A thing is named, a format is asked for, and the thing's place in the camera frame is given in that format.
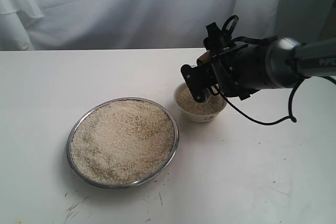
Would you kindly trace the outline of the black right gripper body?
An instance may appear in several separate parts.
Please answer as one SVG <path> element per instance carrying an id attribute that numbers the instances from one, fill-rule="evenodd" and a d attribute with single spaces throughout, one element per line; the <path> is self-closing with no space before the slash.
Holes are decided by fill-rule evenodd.
<path id="1" fill-rule="evenodd" d="M 238 83 L 238 71 L 233 66 L 235 54 L 249 45 L 260 44 L 260 40 L 245 36 L 233 38 L 236 25 L 236 22 L 225 22 L 219 28 L 215 22 L 209 24 L 206 26 L 208 36 L 204 39 L 204 45 L 210 52 L 210 63 L 219 92 L 228 98 L 238 97 L 245 100 L 257 91 L 244 88 Z"/>

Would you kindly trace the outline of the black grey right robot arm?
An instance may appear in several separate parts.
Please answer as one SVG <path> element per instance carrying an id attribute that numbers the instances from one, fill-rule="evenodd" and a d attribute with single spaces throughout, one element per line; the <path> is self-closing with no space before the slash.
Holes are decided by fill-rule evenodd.
<path id="1" fill-rule="evenodd" d="M 206 60 L 183 65 L 181 74 L 196 102 L 219 87 L 227 98 L 244 100 L 263 89 L 292 88 L 301 78 L 335 76 L 335 39 L 299 43 L 292 38 L 232 38 L 232 28 L 206 27 Z"/>

